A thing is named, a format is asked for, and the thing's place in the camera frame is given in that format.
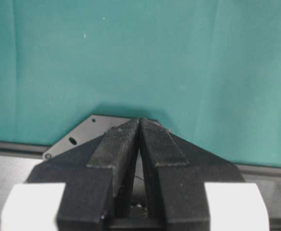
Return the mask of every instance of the green fabric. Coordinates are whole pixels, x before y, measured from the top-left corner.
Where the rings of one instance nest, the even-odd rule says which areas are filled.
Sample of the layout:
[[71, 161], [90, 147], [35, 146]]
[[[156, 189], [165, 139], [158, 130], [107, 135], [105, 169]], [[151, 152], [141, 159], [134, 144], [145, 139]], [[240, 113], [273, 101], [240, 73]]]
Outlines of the green fabric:
[[281, 0], [0, 0], [0, 140], [53, 144], [91, 113], [281, 166]]

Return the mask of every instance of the white foam pad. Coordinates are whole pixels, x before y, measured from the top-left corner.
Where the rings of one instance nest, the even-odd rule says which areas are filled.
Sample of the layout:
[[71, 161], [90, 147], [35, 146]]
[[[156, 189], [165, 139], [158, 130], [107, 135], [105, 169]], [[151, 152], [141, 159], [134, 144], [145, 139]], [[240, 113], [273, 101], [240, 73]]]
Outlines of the white foam pad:
[[65, 183], [15, 185], [0, 217], [0, 231], [57, 231]]
[[210, 231], [269, 231], [268, 212], [254, 183], [206, 182]]

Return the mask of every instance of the textured surface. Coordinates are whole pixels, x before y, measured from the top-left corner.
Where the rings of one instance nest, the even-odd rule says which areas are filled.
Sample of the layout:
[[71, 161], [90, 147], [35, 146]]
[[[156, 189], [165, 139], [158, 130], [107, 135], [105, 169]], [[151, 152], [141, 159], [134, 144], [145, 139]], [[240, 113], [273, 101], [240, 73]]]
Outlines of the textured surface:
[[[150, 141], [167, 135], [171, 137], [175, 149], [169, 148], [168, 139], [160, 140], [156, 148], [151, 147]], [[153, 121], [140, 120], [139, 137], [149, 218], [164, 220], [169, 230], [209, 230], [210, 214], [204, 183], [244, 182], [238, 168], [169, 134]], [[171, 157], [175, 153], [174, 156], [177, 157], [177, 149], [181, 159], [184, 156], [187, 164], [156, 164], [156, 159], [163, 159], [163, 156]]]
[[145, 116], [281, 166], [281, 0], [0, 0], [0, 140]]

